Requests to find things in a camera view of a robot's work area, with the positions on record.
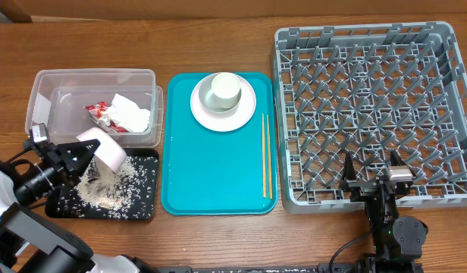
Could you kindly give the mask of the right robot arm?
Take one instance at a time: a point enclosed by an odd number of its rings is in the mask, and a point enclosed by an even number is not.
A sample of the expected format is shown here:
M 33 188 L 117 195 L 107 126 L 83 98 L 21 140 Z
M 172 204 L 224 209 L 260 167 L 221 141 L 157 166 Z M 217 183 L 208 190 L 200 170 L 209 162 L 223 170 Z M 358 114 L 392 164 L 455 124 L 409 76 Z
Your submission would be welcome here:
M 351 272 L 423 271 L 415 261 L 422 256 L 428 226 L 412 216 L 401 216 L 396 205 L 398 196 L 409 194 L 414 180 L 415 172 L 394 150 L 390 152 L 390 165 L 386 171 L 369 182 L 358 180 L 353 157 L 349 152 L 346 154 L 339 188 L 350 192 L 352 202 L 365 205 L 370 230 L 332 255 L 328 264 L 330 272 L 334 270 L 334 260 L 344 249 L 367 236 L 372 237 L 375 252 L 363 254 L 350 266 Z

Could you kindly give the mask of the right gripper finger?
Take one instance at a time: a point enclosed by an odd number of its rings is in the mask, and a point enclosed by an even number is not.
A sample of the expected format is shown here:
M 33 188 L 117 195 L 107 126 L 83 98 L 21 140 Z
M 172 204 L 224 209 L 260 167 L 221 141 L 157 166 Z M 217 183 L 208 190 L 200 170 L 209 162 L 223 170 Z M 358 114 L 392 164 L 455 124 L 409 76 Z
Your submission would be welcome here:
M 353 166 L 353 157 L 350 152 L 346 153 L 343 166 L 343 180 L 357 180 L 356 171 Z
M 390 151 L 390 165 L 395 166 L 406 166 L 406 163 L 401 159 L 399 153 L 396 150 Z

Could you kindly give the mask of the white napkin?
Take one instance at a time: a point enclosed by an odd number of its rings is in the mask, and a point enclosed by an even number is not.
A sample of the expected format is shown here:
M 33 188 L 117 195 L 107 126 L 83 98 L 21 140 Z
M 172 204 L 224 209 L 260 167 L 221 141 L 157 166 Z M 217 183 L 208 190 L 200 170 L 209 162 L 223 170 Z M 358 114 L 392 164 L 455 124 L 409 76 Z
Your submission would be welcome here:
M 149 127 L 150 110 L 116 94 L 110 105 L 99 111 L 96 123 L 112 133 L 141 133 Z

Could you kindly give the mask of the small white dish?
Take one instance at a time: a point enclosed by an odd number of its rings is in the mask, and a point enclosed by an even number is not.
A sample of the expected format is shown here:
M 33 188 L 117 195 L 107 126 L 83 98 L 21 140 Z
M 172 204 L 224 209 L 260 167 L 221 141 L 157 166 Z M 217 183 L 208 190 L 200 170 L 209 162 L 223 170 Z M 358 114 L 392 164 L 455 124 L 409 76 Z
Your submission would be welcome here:
M 79 134 L 80 142 L 87 140 L 98 140 L 100 145 L 94 152 L 95 156 L 107 165 L 113 172 L 117 173 L 127 159 L 126 152 L 102 129 L 93 127 Z

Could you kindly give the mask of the red snack wrapper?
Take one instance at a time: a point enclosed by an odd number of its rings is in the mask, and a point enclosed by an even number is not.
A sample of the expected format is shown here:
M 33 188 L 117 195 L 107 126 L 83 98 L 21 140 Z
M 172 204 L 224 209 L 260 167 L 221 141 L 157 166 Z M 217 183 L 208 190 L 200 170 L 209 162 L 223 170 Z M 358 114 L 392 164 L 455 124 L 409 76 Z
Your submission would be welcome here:
M 85 106 L 85 109 L 89 112 L 90 118 L 105 132 L 127 133 L 125 128 L 118 126 L 113 121 L 107 120 L 105 112 L 109 109 L 109 106 L 105 102 Z

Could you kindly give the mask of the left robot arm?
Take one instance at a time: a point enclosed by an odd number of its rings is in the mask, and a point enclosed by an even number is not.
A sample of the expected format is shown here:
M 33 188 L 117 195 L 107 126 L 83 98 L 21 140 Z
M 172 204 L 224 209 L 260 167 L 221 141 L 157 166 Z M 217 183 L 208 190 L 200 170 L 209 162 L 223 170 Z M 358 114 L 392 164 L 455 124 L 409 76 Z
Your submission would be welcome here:
M 23 272 L 154 272 L 156 269 L 137 257 L 97 256 L 92 249 L 64 228 L 37 215 L 30 205 L 53 187 L 76 182 L 92 161 L 100 140 L 55 145 L 27 140 L 25 150 L 41 159 L 25 174 L 16 167 L 24 161 L 18 155 L 0 160 L 0 272 L 15 265 L 26 243 L 37 251 L 21 269 Z

